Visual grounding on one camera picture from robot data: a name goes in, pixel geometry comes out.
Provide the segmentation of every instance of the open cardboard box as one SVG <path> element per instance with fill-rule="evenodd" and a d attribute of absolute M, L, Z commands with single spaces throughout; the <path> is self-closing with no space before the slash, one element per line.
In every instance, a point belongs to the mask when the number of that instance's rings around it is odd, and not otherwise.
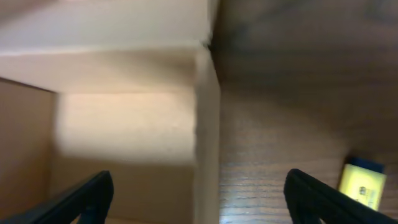
<path fill-rule="evenodd" d="M 218 223 L 217 2 L 22 2 L 0 0 L 0 218 L 110 170 L 107 223 Z"/>

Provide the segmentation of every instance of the wooden table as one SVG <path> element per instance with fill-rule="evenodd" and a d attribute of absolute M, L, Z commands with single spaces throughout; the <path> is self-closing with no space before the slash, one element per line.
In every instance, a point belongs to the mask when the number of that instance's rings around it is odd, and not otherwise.
<path fill-rule="evenodd" d="M 337 187 L 349 154 L 386 165 L 379 210 L 398 218 L 398 5 L 383 4 L 221 2 L 220 223 L 291 223 L 287 172 Z"/>

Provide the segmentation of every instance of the yellow label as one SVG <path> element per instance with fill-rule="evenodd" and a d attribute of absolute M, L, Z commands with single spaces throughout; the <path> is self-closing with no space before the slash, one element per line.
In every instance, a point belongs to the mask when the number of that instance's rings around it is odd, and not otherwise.
<path fill-rule="evenodd" d="M 374 210 L 379 209 L 386 175 L 346 164 L 339 191 Z"/>

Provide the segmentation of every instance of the yellow object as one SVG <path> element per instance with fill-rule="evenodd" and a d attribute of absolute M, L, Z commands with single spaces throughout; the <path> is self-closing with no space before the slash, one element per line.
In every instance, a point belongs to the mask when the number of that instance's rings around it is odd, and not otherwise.
<path fill-rule="evenodd" d="M 378 210 L 386 175 L 346 164 L 339 191 L 374 210 Z"/>

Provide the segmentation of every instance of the brown wooden surface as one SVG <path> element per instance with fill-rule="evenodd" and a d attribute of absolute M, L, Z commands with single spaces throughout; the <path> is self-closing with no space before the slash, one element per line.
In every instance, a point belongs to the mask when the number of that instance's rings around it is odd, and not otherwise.
<path fill-rule="evenodd" d="M 337 187 L 354 154 L 386 165 L 380 211 L 398 218 L 398 4 L 224 0 L 220 223 L 291 223 L 291 168 Z"/>

